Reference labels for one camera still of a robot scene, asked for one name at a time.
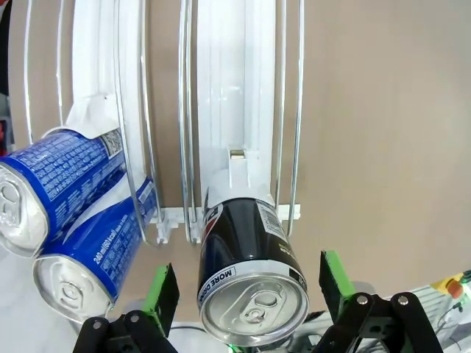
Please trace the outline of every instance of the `nutrition label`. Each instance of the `nutrition label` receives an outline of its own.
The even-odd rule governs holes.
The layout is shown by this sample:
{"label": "nutrition label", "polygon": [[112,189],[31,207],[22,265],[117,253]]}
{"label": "nutrition label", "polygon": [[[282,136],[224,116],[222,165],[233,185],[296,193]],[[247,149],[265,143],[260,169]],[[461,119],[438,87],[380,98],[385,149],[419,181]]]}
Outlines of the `nutrition label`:
{"label": "nutrition label", "polygon": [[9,157],[35,174],[52,201],[95,165],[117,153],[114,135],[115,132],[107,139],[88,140],[76,132],[57,132]]}
{"label": "nutrition label", "polygon": [[137,250],[135,246],[141,235],[138,230],[138,222],[133,213],[122,225],[115,241],[110,244],[106,255],[103,257],[101,268],[116,286],[116,291],[123,285],[127,269]]}
{"label": "nutrition label", "polygon": [[[144,226],[149,223],[155,211],[153,187],[154,184],[152,182],[146,182],[145,186],[141,187],[138,191],[139,206],[144,212]],[[94,262],[110,278],[111,282],[115,285],[116,293],[118,293],[126,278],[132,259],[137,252],[138,244],[141,241],[141,232],[132,202],[127,203],[126,210],[117,210],[116,213],[124,213],[124,216],[119,222],[117,222],[116,218],[110,222],[114,224],[112,226],[113,229],[101,244],[101,249],[95,255]]]}
{"label": "nutrition label", "polygon": [[287,241],[280,219],[274,208],[270,208],[262,202],[257,201],[258,211],[263,222],[265,232],[279,237],[281,240]]}

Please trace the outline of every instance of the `cable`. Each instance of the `cable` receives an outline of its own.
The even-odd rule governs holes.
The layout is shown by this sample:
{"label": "cable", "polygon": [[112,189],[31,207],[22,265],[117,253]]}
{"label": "cable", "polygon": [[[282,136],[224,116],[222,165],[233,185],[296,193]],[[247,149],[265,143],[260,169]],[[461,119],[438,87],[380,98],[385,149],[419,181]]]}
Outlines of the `cable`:
{"label": "cable", "polygon": [[459,348],[459,351],[461,352],[461,346],[459,345],[458,341],[456,339],[454,339],[453,337],[450,337],[450,339],[456,343],[456,345],[458,346]]}
{"label": "cable", "polygon": [[318,317],[320,317],[323,313],[325,313],[325,310],[321,311],[314,311],[313,313],[310,313],[306,316],[306,319],[304,320],[303,324],[307,322],[311,322],[313,320],[316,320]]}
{"label": "cable", "polygon": [[435,331],[435,335],[438,335],[439,332],[441,332],[443,329],[451,329],[451,328],[453,328],[453,326],[445,327],[446,322],[444,322],[443,325],[440,326],[440,321],[443,320],[443,319],[445,318],[445,316],[446,316],[451,310],[454,310],[454,309],[458,309],[458,310],[460,310],[460,312],[461,312],[461,311],[463,310],[463,309],[461,308],[461,302],[456,303],[456,304],[453,305],[450,309],[448,309],[447,311],[445,311],[442,316],[440,316],[438,322],[436,323],[436,326],[438,327],[438,329]]}
{"label": "cable", "polygon": [[204,329],[202,329],[201,327],[196,327],[196,326],[174,326],[174,327],[171,327],[170,330],[173,330],[173,329],[195,329],[197,331],[200,331],[200,332],[204,332],[204,333],[207,333]]}

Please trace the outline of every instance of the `black object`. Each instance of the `black object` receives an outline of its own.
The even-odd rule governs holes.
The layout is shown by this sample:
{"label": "black object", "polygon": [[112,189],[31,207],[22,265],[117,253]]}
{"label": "black object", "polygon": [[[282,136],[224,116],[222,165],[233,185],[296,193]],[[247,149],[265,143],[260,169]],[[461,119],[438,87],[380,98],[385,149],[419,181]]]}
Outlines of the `black object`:
{"label": "black object", "polygon": [[363,338],[374,338],[390,353],[443,353],[419,299],[398,293],[390,301],[352,293],[340,262],[321,254],[319,284],[333,319],[313,353],[356,352]]}
{"label": "black object", "polygon": [[180,292],[171,264],[157,270],[145,312],[134,310],[118,320],[89,318],[82,325],[74,353],[177,353],[167,340]]}
{"label": "black object", "polygon": [[8,39],[10,37],[10,16],[12,1],[7,2],[0,20],[0,93],[10,95],[8,88]]}
{"label": "black object", "polygon": [[308,316],[306,316],[306,318],[304,319],[303,323],[305,324],[307,322],[311,322],[313,320],[316,320],[317,318],[320,318],[323,313],[325,313],[325,310],[314,311],[312,313],[309,313]]}
{"label": "black object", "polygon": [[471,270],[463,272],[463,277],[459,281],[462,285],[471,282]]}
{"label": "black object", "polygon": [[74,353],[177,353],[144,311],[130,311],[110,323],[89,318],[80,330]]}
{"label": "black object", "polygon": [[[299,274],[302,273],[275,209],[265,202],[255,199],[231,199],[222,202],[206,211],[203,227],[199,262],[199,304],[213,288],[209,285],[207,290],[203,290],[202,286],[214,274],[238,263],[274,260],[294,268]],[[237,266],[235,271],[237,275],[241,274]],[[305,279],[299,274],[289,271],[289,276],[306,290]]]}

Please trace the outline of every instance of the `bolt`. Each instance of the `bolt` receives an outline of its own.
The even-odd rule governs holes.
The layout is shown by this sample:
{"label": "bolt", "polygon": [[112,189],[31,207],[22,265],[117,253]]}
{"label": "bolt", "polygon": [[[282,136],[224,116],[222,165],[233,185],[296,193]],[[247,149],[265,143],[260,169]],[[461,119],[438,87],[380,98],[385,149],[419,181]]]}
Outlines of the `bolt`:
{"label": "bolt", "polygon": [[404,296],[400,296],[397,301],[398,301],[399,304],[401,304],[401,305],[407,305],[407,304],[409,304],[409,300],[408,300],[406,297],[404,297]]}
{"label": "bolt", "polygon": [[356,302],[359,303],[360,305],[365,305],[368,302],[368,298],[365,296],[359,296],[356,299]]}

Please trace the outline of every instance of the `aluminum can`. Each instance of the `aluminum can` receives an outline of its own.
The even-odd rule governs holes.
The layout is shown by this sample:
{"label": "aluminum can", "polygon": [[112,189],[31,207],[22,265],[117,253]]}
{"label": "aluminum can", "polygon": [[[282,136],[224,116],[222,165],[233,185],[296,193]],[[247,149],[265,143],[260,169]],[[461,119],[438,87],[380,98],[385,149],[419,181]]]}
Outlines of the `aluminum can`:
{"label": "aluminum can", "polygon": [[237,346],[276,342],[304,321],[306,281],[272,205],[231,199],[205,212],[197,302],[206,330]]}
{"label": "aluminum can", "polygon": [[[131,197],[113,203],[123,190],[129,194],[125,176],[33,263],[33,278],[44,301],[72,321],[82,323],[113,307],[141,243]],[[137,194],[146,226],[156,208],[152,181],[146,179]]]}
{"label": "aluminum can", "polygon": [[118,130],[93,140],[57,130],[0,158],[0,243],[34,256],[123,162]]}

